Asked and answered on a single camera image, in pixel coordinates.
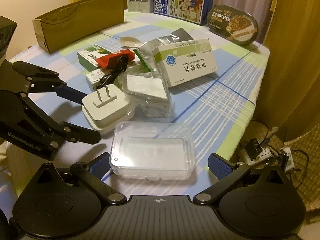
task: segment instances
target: tablecloth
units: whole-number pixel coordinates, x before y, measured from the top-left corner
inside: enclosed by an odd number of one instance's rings
[[[59,51],[48,54],[38,45],[18,54],[11,61],[26,61],[60,73],[70,87],[91,93],[85,79],[87,71],[79,64],[76,52],[98,44],[111,52],[121,49],[120,37],[132,36],[142,42],[184,28],[194,39],[209,38],[219,70],[210,75],[170,88],[175,102],[174,122],[188,124],[193,133],[196,167],[186,181],[147,181],[124,179],[108,172],[105,183],[124,193],[144,195],[189,194],[191,197],[210,186],[215,177],[208,172],[208,156],[218,153],[230,159],[256,104],[261,80],[267,65],[269,50],[256,42],[241,47],[199,26],[186,21],[148,13],[125,12],[123,24],[87,36]],[[59,98],[55,93],[29,94],[37,105],[55,121],[67,121],[90,128],[81,106]],[[84,143],[65,143],[53,162],[67,167],[75,161],[88,162],[112,146],[112,133],[92,146]],[[18,193],[39,168],[43,159],[22,153],[13,145],[7,147],[13,182]]]

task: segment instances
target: white power strip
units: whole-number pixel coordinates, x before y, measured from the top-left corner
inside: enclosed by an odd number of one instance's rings
[[[261,163],[264,160],[271,158],[272,156],[273,155],[271,154],[269,148],[263,148],[262,152],[253,160],[250,159],[250,157],[247,154],[247,151],[244,148],[239,151],[239,160],[241,162],[247,163],[250,166]]]

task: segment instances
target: black cable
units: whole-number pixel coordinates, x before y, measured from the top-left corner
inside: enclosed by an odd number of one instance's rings
[[[122,72],[127,70],[128,62],[129,62],[128,56],[122,55],[119,59],[118,65],[111,70],[111,73],[103,76],[100,79],[100,84],[97,86],[97,90],[100,88],[103,88],[106,85],[113,84],[116,78]]]
[[[261,141],[261,142],[263,142],[263,141],[266,139],[266,137],[267,137],[267,135],[268,135],[268,133],[269,133],[269,127],[268,127],[266,124],[264,124],[263,122],[258,121],[257,119],[252,119],[252,120],[250,120],[250,122],[259,122],[259,123],[261,123],[262,125],[264,125],[264,126],[267,128],[266,136],[265,136],[264,139]]]
[[[279,155],[279,152],[276,150],[276,148],[274,148],[274,147],[271,146],[270,144],[268,144],[268,146],[269,146],[270,148],[272,148],[272,149]]]
[[[302,183],[304,182],[306,175],[307,175],[307,170],[308,170],[308,166],[309,166],[309,155],[306,154],[302,150],[291,150],[291,152],[301,152],[307,157],[307,164],[306,164],[305,169],[303,171],[302,180],[301,180],[300,184],[297,187],[295,187],[295,189],[298,189],[302,185]]]
[[[286,137],[287,137],[287,128],[285,127],[285,132],[284,132],[284,138],[283,138],[282,148],[284,147],[284,142],[285,142]]]

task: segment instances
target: black plug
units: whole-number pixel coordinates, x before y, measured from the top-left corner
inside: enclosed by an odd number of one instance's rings
[[[244,147],[250,160],[255,159],[262,152],[262,147],[260,146],[256,138],[251,139],[247,145]]]

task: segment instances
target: brown cardboard box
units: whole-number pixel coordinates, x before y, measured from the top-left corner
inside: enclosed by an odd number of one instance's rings
[[[38,44],[49,53],[124,22],[124,0],[82,0],[32,20]]]

